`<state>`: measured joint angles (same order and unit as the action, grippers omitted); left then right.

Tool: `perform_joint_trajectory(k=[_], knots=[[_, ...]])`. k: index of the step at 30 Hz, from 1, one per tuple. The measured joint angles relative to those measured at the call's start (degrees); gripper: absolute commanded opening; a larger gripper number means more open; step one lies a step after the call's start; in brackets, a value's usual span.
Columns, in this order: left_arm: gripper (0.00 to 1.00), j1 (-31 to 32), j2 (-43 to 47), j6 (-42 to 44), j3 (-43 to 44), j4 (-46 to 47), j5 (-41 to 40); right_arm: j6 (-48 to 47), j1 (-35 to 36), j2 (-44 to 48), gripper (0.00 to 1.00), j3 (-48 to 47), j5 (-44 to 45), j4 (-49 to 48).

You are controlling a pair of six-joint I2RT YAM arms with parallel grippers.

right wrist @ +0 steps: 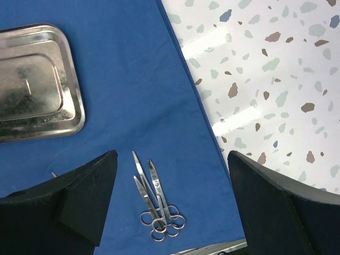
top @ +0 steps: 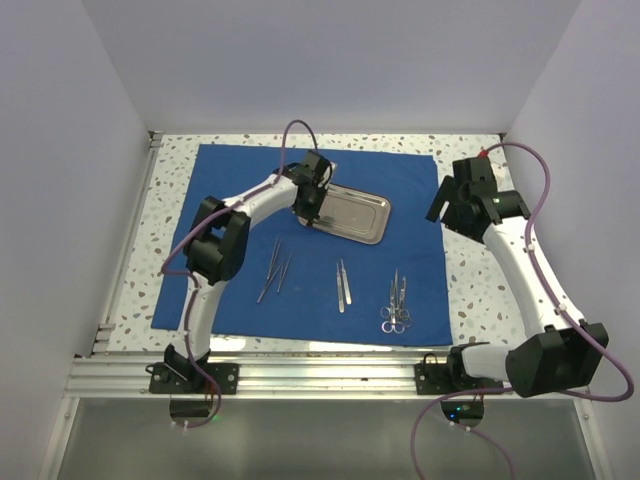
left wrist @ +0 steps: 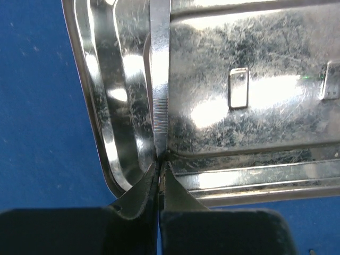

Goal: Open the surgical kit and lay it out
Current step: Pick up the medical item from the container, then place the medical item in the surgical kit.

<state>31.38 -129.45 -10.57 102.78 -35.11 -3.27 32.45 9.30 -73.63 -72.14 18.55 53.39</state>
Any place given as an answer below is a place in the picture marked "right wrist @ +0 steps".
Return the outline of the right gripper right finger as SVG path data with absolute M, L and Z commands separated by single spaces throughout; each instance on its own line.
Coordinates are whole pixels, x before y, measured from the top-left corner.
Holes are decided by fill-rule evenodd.
M 339 254 L 339 195 L 238 151 L 227 160 L 250 254 Z

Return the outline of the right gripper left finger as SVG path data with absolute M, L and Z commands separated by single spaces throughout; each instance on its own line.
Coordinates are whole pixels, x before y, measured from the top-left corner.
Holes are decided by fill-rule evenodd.
M 117 172 L 110 150 L 85 165 L 1 198 L 1 254 L 93 254 Z

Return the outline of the steel hemostat forceps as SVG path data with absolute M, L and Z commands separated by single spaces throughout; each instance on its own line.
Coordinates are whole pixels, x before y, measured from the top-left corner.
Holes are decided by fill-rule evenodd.
M 156 191 L 155 191 L 154 185 L 153 185 L 153 183 L 148 182 L 136 152 L 133 151 L 132 155 L 133 155 L 133 159 L 134 159 L 137 171 L 138 171 L 139 176 L 140 176 L 140 177 L 138 177 L 138 179 L 142 182 L 144 187 L 147 189 L 152 202 L 157 207 L 158 204 L 157 204 L 157 200 L 156 200 Z

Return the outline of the blue surgical drape cloth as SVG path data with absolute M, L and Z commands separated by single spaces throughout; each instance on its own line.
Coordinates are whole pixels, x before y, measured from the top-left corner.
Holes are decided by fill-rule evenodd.
M 48 23 L 66 35 L 86 115 L 72 135 L 1 142 L 1 198 L 117 152 L 93 254 L 171 254 L 244 238 L 230 176 L 161 1 L 1 1 L 1 30 Z M 132 152 L 186 225 L 155 242 Z

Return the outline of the steel scissors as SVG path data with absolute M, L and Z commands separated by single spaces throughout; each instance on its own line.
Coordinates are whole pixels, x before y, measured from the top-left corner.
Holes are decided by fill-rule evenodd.
M 151 159 L 148 160 L 148 165 L 152 183 L 156 191 L 156 198 L 159 205 L 159 211 L 161 213 L 161 219 L 163 220 L 164 224 L 170 225 L 175 230 L 179 231 L 183 229 L 186 224 L 185 218 L 179 213 L 179 211 L 177 211 L 176 214 L 171 214 L 165 195 L 163 193 L 157 170 Z

